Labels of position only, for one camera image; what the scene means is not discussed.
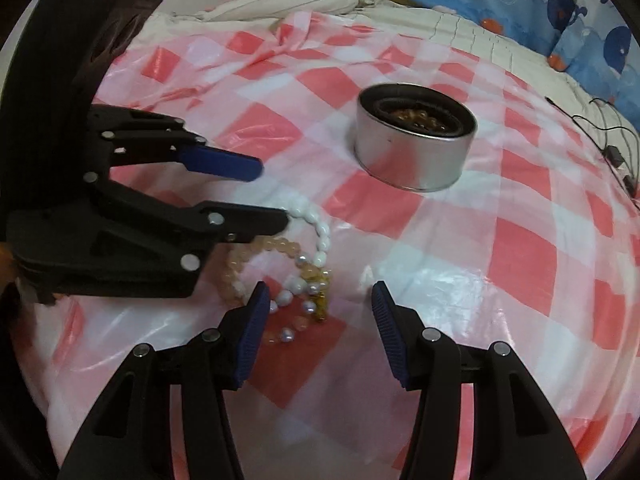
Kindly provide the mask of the red white checkered plastic sheet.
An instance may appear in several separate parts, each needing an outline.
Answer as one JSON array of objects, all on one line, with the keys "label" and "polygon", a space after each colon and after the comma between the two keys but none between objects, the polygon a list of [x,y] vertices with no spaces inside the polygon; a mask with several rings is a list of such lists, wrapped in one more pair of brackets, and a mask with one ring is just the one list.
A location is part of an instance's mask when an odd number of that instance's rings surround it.
[{"label": "red white checkered plastic sheet", "polygon": [[[390,374],[368,293],[457,341],[508,342],[544,389],[589,478],[639,416],[639,214],[599,153],[626,158],[636,127],[595,101],[563,110],[500,66],[431,40],[311,11],[276,27],[214,30],[129,47],[102,103],[181,117],[218,148],[259,157],[252,183],[178,165],[116,170],[179,206],[202,200],[318,212],[333,276],[326,322],[298,301],[273,313],[246,385],[227,398],[251,479],[393,479],[418,397]],[[462,101],[478,131],[460,180],[416,194],[352,154],[360,90],[425,84]]]}]

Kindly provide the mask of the round silver metal tin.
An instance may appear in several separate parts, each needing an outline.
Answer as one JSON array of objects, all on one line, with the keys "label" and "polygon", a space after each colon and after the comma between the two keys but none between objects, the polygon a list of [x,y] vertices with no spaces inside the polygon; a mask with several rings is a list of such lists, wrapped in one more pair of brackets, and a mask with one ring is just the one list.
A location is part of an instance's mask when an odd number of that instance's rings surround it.
[{"label": "round silver metal tin", "polygon": [[352,148],[360,166],[395,188],[435,192],[462,175],[477,121],[459,101],[417,84],[359,93]]}]

